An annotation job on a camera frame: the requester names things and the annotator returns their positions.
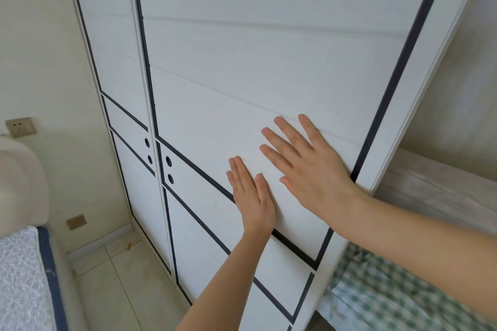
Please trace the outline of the person's right forearm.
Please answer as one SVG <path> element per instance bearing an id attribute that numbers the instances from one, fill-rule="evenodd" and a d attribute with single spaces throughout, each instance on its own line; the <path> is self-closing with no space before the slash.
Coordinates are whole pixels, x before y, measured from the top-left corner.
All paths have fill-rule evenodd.
<path id="1" fill-rule="evenodd" d="M 360 190 L 329 200 L 328 224 L 497 322 L 497 236 L 384 203 Z"/>

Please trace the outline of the white mattress with blue edge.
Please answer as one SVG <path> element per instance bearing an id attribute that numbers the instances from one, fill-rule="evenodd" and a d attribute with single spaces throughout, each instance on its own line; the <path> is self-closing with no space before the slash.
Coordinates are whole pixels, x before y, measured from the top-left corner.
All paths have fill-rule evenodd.
<path id="1" fill-rule="evenodd" d="M 46 227 L 0 238 L 0 331 L 69 331 Z"/>

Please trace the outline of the narrow white sliding wardrobe door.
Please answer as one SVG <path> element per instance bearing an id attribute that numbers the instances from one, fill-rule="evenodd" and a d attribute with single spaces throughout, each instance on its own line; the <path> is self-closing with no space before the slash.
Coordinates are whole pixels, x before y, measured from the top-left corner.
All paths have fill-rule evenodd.
<path id="1" fill-rule="evenodd" d="M 75 0 L 134 225 L 174 266 L 134 0 Z"/>

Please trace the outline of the white padded headboard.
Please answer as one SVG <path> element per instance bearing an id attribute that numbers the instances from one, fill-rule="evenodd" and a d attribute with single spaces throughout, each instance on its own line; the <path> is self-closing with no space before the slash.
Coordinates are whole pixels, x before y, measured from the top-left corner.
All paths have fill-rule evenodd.
<path id="1" fill-rule="evenodd" d="M 49 219 L 49 188 L 36 154 L 0 136 L 0 239 Z"/>

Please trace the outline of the wide white sliding wardrobe door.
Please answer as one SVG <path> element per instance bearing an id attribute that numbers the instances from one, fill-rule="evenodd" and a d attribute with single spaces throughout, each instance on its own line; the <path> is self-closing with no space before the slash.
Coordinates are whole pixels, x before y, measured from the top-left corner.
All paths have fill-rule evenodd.
<path id="1" fill-rule="evenodd" d="M 434 0 L 137 0 L 176 283 L 192 303 L 242 221 L 225 172 L 262 173 L 276 227 L 240 331 L 301 331 L 342 246 L 259 150 L 282 116 L 306 114 L 351 171 L 366 164 Z"/>

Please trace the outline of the beige wall socket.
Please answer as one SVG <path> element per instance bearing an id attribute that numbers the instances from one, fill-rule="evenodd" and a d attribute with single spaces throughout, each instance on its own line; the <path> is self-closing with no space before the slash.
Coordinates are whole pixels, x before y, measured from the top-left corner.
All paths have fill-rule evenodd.
<path id="1" fill-rule="evenodd" d="M 14 139 L 38 133 L 32 117 L 8 119 L 5 121 L 5 126 L 9 131 L 10 137 Z"/>

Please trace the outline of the person's left hand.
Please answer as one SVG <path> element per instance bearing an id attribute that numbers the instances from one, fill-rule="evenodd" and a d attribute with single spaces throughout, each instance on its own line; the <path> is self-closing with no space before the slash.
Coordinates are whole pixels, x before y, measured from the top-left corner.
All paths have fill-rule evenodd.
<path id="1" fill-rule="evenodd" d="M 255 177 L 251 176 L 240 157 L 235 156 L 228 161 L 230 170 L 226 175 L 232 187 L 233 199 L 241 213 L 244 234 L 267 242 L 276 224 L 275 206 L 260 204 Z"/>

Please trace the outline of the white wardrobe frame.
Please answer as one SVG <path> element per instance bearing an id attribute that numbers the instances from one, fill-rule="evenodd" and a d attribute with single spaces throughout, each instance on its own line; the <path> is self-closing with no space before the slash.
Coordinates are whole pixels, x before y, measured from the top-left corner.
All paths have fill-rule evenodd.
<path id="1" fill-rule="evenodd" d="M 325 43 L 306 49 L 292 102 L 375 194 L 469 0 L 296 0 Z"/>

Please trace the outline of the person's left forearm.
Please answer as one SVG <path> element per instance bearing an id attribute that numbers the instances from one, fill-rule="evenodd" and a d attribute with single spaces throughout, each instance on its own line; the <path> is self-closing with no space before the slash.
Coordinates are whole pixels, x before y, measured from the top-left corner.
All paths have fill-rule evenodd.
<path id="1" fill-rule="evenodd" d="M 195 300 L 176 331 L 239 331 L 272 229 L 249 228 Z"/>

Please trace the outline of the beige wall switch plate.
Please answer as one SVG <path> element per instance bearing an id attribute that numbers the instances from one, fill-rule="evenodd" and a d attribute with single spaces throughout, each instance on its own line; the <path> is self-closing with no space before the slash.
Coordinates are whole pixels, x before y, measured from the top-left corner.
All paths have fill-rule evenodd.
<path id="1" fill-rule="evenodd" d="M 66 220 L 66 225 L 70 231 L 73 231 L 77 228 L 80 228 L 86 224 L 87 224 L 86 218 L 85 218 L 85 215 L 83 215 L 83 214 L 74 216 L 74 217 Z"/>

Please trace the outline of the green checked cloth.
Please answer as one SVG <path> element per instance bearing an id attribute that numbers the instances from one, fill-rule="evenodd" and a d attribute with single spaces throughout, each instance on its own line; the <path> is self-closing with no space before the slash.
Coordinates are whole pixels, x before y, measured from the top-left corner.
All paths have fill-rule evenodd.
<path id="1" fill-rule="evenodd" d="M 496 322 L 353 243 L 317 311 L 337 331 L 497 331 Z"/>

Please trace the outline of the person's right hand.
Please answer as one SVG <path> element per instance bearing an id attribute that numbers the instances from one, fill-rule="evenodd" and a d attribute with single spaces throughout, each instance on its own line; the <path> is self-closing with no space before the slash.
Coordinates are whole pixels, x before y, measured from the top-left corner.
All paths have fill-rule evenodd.
<path id="1" fill-rule="evenodd" d="M 277 116 L 274 123 L 278 128 L 293 127 L 282 116 Z M 298 202 L 339 231 L 353 221 L 366 195 L 352 181 L 341 158 L 325 139 L 322 146 L 312 146 L 303 138 L 303 158 L 285 158 L 271 144 L 259 148 L 283 176 L 300 178 L 301 197 L 295 197 Z"/>

